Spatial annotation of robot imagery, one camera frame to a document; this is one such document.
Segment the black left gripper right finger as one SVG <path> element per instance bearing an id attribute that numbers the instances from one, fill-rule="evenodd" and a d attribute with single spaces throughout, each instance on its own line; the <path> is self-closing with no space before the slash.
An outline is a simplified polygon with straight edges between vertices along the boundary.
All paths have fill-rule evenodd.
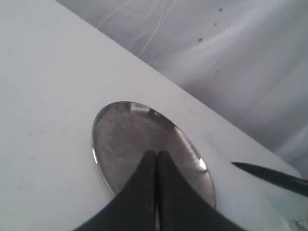
<path id="1" fill-rule="evenodd" d="M 168 151 L 157 154 L 162 231 L 242 231 L 221 215 L 188 184 Z"/>

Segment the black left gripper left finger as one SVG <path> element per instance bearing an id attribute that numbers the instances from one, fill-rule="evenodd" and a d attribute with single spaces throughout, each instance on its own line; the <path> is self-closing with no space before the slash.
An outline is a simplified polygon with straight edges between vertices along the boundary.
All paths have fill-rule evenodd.
<path id="1" fill-rule="evenodd" d="M 154 231 L 156 216 L 156 154 L 145 151 L 124 188 L 77 231 Z"/>

